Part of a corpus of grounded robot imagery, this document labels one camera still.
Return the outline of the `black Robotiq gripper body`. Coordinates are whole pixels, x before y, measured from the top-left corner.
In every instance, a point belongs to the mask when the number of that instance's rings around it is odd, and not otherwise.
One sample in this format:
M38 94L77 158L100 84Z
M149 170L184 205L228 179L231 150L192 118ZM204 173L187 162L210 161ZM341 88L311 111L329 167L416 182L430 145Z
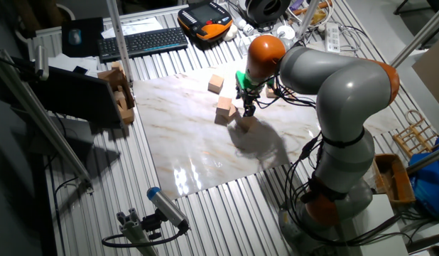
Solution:
M241 98L244 104L252 104L254 100L259 98L259 90L243 89L241 91Z

